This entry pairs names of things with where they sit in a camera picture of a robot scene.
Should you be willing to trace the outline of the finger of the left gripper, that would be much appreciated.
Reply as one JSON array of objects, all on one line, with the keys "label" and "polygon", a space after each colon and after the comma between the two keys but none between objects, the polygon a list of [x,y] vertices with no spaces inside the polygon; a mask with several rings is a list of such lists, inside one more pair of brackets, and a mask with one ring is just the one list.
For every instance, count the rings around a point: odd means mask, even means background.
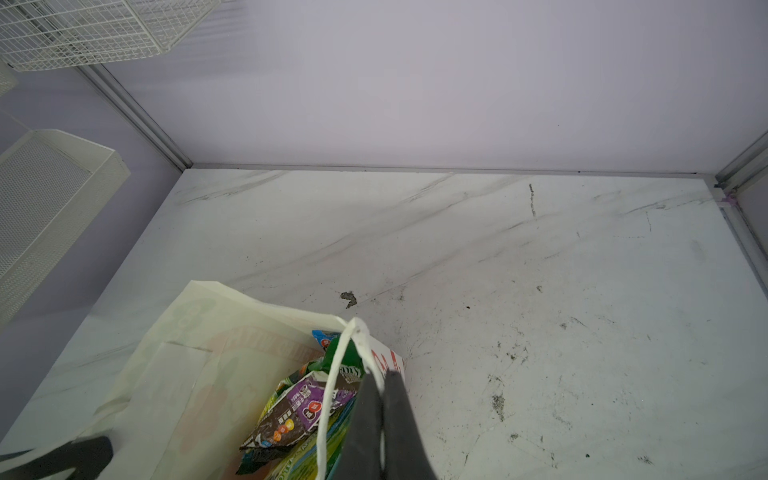
[{"label": "finger of the left gripper", "polygon": [[1,456],[2,479],[97,479],[114,456],[111,440],[97,436],[64,443],[46,453],[33,450]]}]

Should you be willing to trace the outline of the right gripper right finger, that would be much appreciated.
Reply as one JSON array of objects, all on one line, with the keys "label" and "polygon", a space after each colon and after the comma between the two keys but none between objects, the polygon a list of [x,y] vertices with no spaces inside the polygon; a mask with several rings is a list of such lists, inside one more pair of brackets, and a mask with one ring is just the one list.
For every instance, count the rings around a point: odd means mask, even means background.
[{"label": "right gripper right finger", "polygon": [[402,375],[388,371],[382,396],[384,479],[437,480],[417,427]]}]

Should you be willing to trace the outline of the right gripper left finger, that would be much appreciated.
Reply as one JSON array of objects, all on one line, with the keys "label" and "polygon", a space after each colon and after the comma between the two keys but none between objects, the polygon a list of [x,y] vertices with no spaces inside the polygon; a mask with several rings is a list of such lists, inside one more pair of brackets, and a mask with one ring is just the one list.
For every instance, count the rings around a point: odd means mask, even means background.
[{"label": "right gripper left finger", "polygon": [[373,376],[368,375],[356,397],[341,453],[329,478],[383,479],[382,435],[383,404]]}]

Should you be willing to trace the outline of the brown purple candy bar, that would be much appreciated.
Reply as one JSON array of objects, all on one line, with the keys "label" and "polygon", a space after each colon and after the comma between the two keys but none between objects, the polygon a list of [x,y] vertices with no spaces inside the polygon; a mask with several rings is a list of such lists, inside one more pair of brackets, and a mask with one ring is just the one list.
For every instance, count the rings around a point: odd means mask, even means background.
[{"label": "brown purple candy bar", "polygon": [[300,371],[283,379],[269,397],[241,451],[292,446],[313,433],[323,412],[328,374]]}]

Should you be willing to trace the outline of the white floral paper bag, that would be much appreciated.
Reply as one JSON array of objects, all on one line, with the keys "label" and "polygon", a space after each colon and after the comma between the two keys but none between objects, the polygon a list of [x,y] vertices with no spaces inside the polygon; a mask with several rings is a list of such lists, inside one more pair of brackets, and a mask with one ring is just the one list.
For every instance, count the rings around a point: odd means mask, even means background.
[{"label": "white floral paper bag", "polygon": [[[339,332],[327,351],[313,330]],[[360,387],[402,375],[399,355],[360,319],[343,320],[254,300],[193,281],[143,337],[109,398],[64,443],[107,436],[114,449],[97,479],[330,479]],[[300,371],[328,374],[317,429],[282,448],[241,451],[278,384]]]}]

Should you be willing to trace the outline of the blue snack packet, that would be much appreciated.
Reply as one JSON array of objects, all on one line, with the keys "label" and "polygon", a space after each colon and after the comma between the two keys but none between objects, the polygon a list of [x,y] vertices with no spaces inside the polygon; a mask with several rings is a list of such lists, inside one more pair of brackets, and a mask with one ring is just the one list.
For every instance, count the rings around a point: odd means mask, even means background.
[{"label": "blue snack packet", "polygon": [[323,330],[313,330],[312,335],[324,351],[327,351],[331,344],[340,337],[339,332]]}]

